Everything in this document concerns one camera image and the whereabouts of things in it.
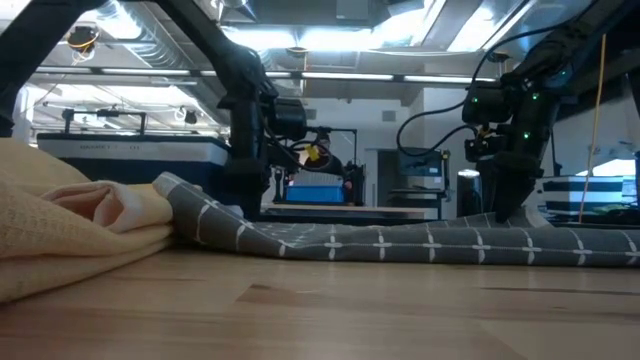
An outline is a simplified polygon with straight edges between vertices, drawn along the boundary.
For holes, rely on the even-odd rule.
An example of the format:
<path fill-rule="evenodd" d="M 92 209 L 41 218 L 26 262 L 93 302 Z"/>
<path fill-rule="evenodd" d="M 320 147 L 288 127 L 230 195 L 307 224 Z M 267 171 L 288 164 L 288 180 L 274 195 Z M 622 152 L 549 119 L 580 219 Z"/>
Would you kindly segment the black cylinder bin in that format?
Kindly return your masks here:
<path fill-rule="evenodd" d="M 463 169 L 457 173 L 456 197 L 458 217 L 483 212 L 482 182 L 478 171 Z"/>

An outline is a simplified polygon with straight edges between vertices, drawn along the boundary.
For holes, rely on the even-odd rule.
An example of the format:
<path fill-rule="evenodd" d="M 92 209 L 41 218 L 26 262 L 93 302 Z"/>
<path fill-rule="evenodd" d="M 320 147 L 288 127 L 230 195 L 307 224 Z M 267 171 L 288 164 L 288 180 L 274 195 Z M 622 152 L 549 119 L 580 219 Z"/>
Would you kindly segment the navy fabric bin white stripes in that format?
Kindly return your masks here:
<path fill-rule="evenodd" d="M 41 133 L 37 145 L 93 181 L 143 184 L 169 172 L 212 196 L 230 155 L 229 146 L 207 136 Z"/>

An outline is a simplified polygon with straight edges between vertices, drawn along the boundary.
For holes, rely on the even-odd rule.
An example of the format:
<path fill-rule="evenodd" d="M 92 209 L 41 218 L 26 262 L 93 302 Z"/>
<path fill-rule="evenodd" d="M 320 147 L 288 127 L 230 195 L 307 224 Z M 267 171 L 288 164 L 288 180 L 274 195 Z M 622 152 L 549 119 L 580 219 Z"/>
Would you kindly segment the orange towel with white grid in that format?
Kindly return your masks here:
<path fill-rule="evenodd" d="M 151 184 L 95 181 L 58 187 L 42 198 L 114 233 L 167 225 L 173 217 L 171 205 Z"/>

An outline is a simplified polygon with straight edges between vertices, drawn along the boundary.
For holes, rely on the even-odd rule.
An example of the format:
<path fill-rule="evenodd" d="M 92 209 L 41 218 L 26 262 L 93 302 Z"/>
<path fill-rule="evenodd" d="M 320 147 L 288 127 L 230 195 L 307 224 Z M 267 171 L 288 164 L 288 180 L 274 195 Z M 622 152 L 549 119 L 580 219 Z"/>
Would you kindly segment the white blue striped bin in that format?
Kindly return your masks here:
<path fill-rule="evenodd" d="M 560 176 L 541 179 L 542 199 L 552 215 L 596 214 L 606 207 L 636 205 L 633 181 L 623 176 Z"/>

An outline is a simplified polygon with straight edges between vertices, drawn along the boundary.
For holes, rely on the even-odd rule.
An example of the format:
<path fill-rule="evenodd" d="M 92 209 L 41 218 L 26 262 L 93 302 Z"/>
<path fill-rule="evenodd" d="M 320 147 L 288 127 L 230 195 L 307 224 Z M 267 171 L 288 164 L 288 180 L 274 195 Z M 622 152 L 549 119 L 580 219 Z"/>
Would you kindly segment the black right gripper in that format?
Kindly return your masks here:
<path fill-rule="evenodd" d="M 479 170 L 482 208 L 497 221 L 506 222 L 528 198 L 536 181 L 544 175 L 541 161 L 551 137 L 560 97 L 542 89 L 504 88 L 512 109 L 505 123 L 490 123 L 492 132 L 484 139 L 477 134 L 464 142 L 470 162 L 491 158 L 497 168 Z"/>

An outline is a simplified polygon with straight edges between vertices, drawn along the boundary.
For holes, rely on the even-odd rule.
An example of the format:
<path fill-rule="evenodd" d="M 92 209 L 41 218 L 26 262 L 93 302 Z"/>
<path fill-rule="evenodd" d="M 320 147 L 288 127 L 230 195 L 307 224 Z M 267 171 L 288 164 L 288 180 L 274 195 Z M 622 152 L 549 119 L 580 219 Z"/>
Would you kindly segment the black equipment cabinet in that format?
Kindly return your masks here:
<path fill-rule="evenodd" d="M 412 157 L 391 149 L 377 151 L 377 189 L 381 194 L 392 190 L 444 190 L 444 160 L 436 150 L 426 156 Z"/>

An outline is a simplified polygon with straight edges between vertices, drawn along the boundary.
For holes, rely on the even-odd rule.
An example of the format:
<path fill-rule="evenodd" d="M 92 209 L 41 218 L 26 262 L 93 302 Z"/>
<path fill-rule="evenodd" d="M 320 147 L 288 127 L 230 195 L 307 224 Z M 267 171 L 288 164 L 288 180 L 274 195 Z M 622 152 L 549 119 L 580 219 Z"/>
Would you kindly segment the long ceiling light bar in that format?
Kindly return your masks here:
<path fill-rule="evenodd" d="M 100 68 L 75 66 L 39 66 L 37 74 L 56 75 L 122 75 L 122 76 L 159 76 L 159 77 L 216 77 L 214 70 L 182 70 L 182 69 L 142 69 L 142 68 Z M 470 85 L 471 77 L 433 76 L 433 75 L 392 75 L 392 74 L 364 74 L 339 72 L 310 72 L 310 71 L 267 71 L 266 76 L 271 79 L 285 80 L 345 80 L 345 81 L 374 81 L 396 83 L 421 84 L 455 84 Z"/>

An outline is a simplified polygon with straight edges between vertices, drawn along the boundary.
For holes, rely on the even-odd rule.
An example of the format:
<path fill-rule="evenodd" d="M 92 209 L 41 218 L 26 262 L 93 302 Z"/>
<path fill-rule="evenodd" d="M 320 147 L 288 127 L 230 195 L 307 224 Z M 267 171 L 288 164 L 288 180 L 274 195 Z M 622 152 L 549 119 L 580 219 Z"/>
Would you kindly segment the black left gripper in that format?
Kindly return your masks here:
<path fill-rule="evenodd" d="M 225 192 L 244 216 L 254 220 L 260 214 L 262 197 L 270 187 L 271 178 L 261 104 L 256 97 L 226 95 L 218 107 L 230 113 L 231 158 L 224 171 Z M 258 172 L 249 176 L 247 185 L 246 176 L 239 171 Z"/>

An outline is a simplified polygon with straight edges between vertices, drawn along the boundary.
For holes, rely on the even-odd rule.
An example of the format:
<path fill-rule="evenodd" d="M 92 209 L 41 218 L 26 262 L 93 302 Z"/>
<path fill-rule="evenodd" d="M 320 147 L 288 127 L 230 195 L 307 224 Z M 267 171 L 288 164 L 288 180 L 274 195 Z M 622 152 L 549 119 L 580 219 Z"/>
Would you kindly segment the person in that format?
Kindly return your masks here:
<path fill-rule="evenodd" d="M 328 137 L 318 138 L 316 140 L 316 148 L 318 156 L 315 160 L 308 159 L 306 165 L 312 168 L 319 168 L 324 173 L 342 176 L 344 174 L 343 164 L 330 151 L 331 141 Z"/>

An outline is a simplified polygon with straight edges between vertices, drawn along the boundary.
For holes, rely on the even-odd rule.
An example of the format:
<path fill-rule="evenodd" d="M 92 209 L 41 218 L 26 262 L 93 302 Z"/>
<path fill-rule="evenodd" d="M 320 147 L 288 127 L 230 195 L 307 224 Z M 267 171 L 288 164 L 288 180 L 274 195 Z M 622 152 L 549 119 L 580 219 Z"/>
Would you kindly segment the black rectangular frame stand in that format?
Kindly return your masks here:
<path fill-rule="evenodd" d="M 355 129 L 340 129 L 340 128 L 331 128 L 331 127 L 311 127 L 310 131 L 312 134 L 315 135 L 315 138 L 313 139 L 313 141 L 311 142 L 311 145 L 316 145 L 316 140 L 318 138 L 324 138 L 324 137 L 328 137 L 331 141 L 331 146 L 330 146 L 330 151 L 341 160 L 342 164 L 343 164 L 343 169 L 344 169 L 344 174 L 346 175 L 350 172 L 352 172 L 355 167 L 356 167 L 356 163 L 355 161 L 357 160 L 357 131 Z M 346 141 L 351 145 L 352 147 L 352 157 L 347 160 L 347 161 L 343 161 L 342 158 L 340 157 L 339 153 L 336 153 L 336 148 L 332 147 L 332 140 L 331 140 L 331 136 L 333 134 L 338 134 L 342 137 L 346 138 Z M 307 163 L 307 159 L 304 162 L 304 165 L 306 167 L 309 167 L 306 165 Z M 319 168 L 312 168 L 309 167 L 311 169 L 314 170 L 319 170 L 320 172 L 324 173 L 322 170 L 320 170 Z"/>

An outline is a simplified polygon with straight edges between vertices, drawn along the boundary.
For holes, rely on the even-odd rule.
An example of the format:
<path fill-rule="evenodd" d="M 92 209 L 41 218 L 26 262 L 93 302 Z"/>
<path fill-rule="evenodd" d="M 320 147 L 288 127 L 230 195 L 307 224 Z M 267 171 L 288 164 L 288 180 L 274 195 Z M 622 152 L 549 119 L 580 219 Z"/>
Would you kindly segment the blue plastic bin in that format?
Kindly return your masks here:
<path fill-rule="evenodd" d="M 286 200 L 309 203 L 343 203 L 341 185 L 293 185 L 286 191 Z"/>

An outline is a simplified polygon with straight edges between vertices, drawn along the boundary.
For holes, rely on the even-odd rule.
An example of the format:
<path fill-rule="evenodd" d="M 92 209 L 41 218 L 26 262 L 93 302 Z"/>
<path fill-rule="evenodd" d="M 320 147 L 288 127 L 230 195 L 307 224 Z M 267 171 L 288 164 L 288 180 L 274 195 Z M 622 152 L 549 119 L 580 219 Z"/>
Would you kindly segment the plain orange waffle towel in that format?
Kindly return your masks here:
<path fill-rule="evenodd" d="M 22 141 L 0 138 L 0 303 L 68 285 L 152 255 L 167 225 L 114 233 L 42 198 L 95 182 Z"/>

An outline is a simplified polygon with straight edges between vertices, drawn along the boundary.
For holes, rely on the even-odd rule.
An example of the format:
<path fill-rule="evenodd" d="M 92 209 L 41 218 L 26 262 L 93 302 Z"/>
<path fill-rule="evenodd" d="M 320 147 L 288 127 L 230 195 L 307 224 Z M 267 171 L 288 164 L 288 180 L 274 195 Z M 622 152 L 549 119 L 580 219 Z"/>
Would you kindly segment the grey checked towel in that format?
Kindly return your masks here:
<path fill-rule="evenodd" d="M 640 268 L 640 229 L 555 227 L 523 208 L 454 220 L 350 226 L 251 222 L 165 172 L 153 188 L 173 210 L 176 234 L 207 249 L 270 258 L 433 264 Z"/>

